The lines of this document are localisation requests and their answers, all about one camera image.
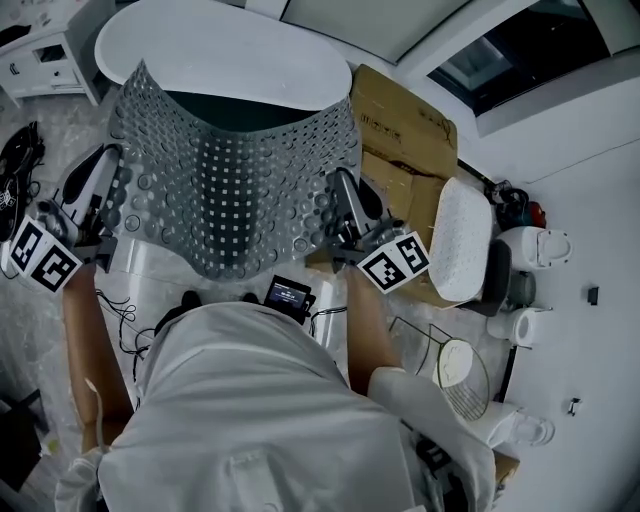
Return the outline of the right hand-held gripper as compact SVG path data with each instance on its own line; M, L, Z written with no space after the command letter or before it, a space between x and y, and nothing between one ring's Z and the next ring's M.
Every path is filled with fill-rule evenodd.
M383 294L403 286L423 272L430 259L416 231L390 218L371 230L385 207L377 185L362 174L358 180L345 168L331 177L337 236L328 245L335 270L357 268Z

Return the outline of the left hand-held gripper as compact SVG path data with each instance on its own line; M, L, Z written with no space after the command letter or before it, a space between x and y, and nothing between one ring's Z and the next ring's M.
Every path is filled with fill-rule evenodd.
M77 157L57 185L56 201L75 201L77 220L52 199L39 201L14 237L9 261L18 274L58 293L85 265L110 270L117 239L100 216L121 156L117 144L95 145Z

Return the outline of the grey perforated rubber mat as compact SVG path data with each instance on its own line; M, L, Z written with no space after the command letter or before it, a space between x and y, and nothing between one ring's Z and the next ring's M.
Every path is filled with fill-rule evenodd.
M233 132L174 101L139 65L108 125L121 161L105 225L165 248L213 281L254 277L321 248L338 216L334 175L360 173L351 103L305 120Z

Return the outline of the person's left forearm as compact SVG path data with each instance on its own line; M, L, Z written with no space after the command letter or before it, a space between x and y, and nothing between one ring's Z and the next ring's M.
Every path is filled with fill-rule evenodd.
M133 405L96 295L94 266L81 267L67 282L62 306L81 451L87 452L98 446L98 428L107 445L122 433Z

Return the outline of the person's right forearm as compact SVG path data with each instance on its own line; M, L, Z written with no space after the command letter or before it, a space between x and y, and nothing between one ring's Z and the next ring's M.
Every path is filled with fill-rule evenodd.
M351 389L366 396L379 368L400 368L387 327L384 295L358 269L345 269L347 358Z

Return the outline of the white bathtub with dark interior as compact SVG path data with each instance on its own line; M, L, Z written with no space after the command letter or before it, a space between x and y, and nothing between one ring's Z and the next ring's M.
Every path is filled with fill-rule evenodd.
M351 71L329 43L217 0L137 0L103 26L94 54L120 90L145 65L174 101L177 92L216 96L299 110L303 120L350 102Z

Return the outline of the brown cardboard box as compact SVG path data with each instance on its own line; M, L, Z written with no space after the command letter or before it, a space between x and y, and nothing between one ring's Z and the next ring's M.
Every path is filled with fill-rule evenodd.
M430 249L440 194L446 181L440 177L412 175L368 152L363 153L362 175L384 194L393 216L404 220ZM427 271L397 289L400 294L446 309L453 305L440 297Z
M413 174L455 174L456 126L430 104L366 65L354 73L350 100L365 151Z

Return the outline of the black device with screen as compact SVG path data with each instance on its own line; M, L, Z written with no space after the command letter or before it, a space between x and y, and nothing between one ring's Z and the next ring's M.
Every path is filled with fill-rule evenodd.
M263 305L303 325L310 317L310 309L315 301L316 296L309 286L275 275Z

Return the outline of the white cabinet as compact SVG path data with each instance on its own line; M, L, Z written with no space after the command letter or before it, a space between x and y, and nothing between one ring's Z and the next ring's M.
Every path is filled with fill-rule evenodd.
M115 0L0 0L0 88L18 107L27 97L104 93L94 56Z

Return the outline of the red and teal power tool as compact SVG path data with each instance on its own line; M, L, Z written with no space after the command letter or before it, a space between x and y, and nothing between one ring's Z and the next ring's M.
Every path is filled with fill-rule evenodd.
M546 228L546 213L541 205L531 201L526 191L513 187L508 180L487 182L484 194L495 207L497 223L502 231L516 227Z

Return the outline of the white roller blind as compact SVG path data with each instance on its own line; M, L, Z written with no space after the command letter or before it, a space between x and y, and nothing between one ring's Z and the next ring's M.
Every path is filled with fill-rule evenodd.
M282 20L395 63L471 0L289 0Z

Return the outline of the grey waste bin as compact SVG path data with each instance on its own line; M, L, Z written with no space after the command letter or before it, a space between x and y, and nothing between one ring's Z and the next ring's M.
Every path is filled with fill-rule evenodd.
M536 279L530 272L517 271L511 275L507 298L512 305L530 306L536 298Z

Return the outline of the dark window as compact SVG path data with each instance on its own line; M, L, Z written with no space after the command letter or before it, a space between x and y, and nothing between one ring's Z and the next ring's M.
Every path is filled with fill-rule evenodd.
M429 78L477 116L592 63L640 48L640 0L538 0Z

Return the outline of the person's white shirt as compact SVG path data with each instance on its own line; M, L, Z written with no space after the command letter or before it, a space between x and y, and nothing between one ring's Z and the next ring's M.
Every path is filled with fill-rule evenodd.
M59 481L57 512L490 512L492 450L430 380L353 392L293 320L243 302L166 325L123 432Z

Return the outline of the black box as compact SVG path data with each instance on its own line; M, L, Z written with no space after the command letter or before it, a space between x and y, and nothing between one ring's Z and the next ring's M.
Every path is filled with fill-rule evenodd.
M0 395L0 480L19 491L41 459L49 425L39 389L17 401Z

